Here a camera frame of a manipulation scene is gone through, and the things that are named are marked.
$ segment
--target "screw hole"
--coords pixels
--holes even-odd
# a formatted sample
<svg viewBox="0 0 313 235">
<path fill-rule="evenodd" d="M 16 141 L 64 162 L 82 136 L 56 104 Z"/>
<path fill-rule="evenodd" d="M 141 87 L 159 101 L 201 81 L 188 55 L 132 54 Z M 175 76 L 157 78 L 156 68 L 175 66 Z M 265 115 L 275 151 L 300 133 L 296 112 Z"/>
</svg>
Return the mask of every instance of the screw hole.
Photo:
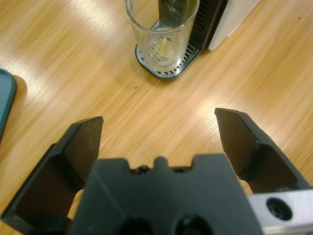
<svg viewBox="0 0 313 235">
<path fill-rule="evenodd" d="M 213 232 L 202 218 L 187 215 L 178 222 L 176 235 L 213 235 Z"/>
<path fill-rule="evenodd" d="M 269 198 L 266 202 L 268 210 L 272 215 L 281 220 L 290 220 L 292 211 L 290 207 L 278 198 Z"/>
<path fill-rule="evenodd" d="M 137 169 L 131 170 L 131 173 L 134 175 L 141 175 L 141 174 L 147 173 L 148 170 L 150 170 L 150 168 L 148 168 L 146 165 L 142 165 L 138 167 Z"/>
</svg>

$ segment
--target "glass cup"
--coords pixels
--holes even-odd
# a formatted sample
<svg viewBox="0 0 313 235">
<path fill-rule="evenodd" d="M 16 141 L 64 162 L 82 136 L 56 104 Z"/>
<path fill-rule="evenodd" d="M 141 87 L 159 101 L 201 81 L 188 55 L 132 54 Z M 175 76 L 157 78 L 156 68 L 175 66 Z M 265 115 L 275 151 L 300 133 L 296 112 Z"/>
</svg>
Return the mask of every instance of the glass cup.
<svg viewBox="0 0 313 235">
<path fill-rule="evenodd" d="M 170 71 L 188 45 L 200 0 L 125 0 L 127 14 L 148 67 Z"/>
</svg>

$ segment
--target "drip tray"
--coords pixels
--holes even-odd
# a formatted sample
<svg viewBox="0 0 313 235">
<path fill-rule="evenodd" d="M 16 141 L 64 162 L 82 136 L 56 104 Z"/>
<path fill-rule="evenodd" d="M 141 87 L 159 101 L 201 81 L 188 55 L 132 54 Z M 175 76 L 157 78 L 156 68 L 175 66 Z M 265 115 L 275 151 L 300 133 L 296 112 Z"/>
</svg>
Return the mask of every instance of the drip tray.
<svg viewBox="0 0 313 235">
<path fill-rule="evenodd" d="M 156 78 L 159 78 L 159 79 L 172 79 L 172 78 L 175 78 L 175 77 L 179 76 L 180 74 L 182 74 L 182 72 L 188 67 L 188 65 L 197 57 L 199 52 L 200 52 L 200 50 L 198 48 L 188 44 L 184 58 L 183 58 L 182 62 L 180 63 L 180 65 L 178 65 L 173 70 L 166 71 L 166 72 L 160 72 L 160 71 L 155 71 L 155 70 L 149 68 L 146 65 L 145 59 L 143 58 L 142 53 L 141 53 L 138 45 L 136 45 L 136 48 L 135 48 L 135 54 L 136 54 L 136 58 L 137 58 L 139 64 L 143 68 L 145 68 L 147 71 L 149 71 L 153 76 L 155 76 Z"/>
</svg>

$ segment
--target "wood grain surface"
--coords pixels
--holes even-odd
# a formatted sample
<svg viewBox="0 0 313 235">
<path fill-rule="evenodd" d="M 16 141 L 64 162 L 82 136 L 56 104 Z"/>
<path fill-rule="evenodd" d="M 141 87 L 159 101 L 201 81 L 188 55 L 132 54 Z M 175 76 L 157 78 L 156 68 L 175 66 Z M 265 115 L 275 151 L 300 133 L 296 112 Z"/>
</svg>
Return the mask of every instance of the wood grain surface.
<svg viewBox="0 0 313 235">
<path fill-rule="evenodd" d="M 99 157 L 136 167 L 222 153 L 214 109 L 240 110 L 313 184 L 312 0 L 262 0 L 172 82 L 140 67 L 135 44 L 123 0 L 0 0 L 0 68 L 18 84 L 0 142 L 0 212 L 71 123 L 99 115 Z M 18 234 L 3 223 L 0 233 Z"/>
</svg>

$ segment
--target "coffee machine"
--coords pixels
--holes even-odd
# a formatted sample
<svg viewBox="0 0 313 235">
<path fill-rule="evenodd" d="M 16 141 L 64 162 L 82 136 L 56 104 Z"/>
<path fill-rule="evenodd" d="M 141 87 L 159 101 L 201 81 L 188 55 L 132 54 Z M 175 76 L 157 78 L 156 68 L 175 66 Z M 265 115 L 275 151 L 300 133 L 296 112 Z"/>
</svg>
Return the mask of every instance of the coffee machine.
<svg viewBox="0 0 313 235">
<path fill-rule="evenodd" d="M 145 63 L 138 45 L 135 55 L 138 63 L 158 79 L 172 79 L 184 72 L 201 51 L 215 50 L 229 37 L 261 0 L 200 0 L 199 9 L 191 31 L 182 62 L 173 70 L 159 72 Z"/>
</svg>

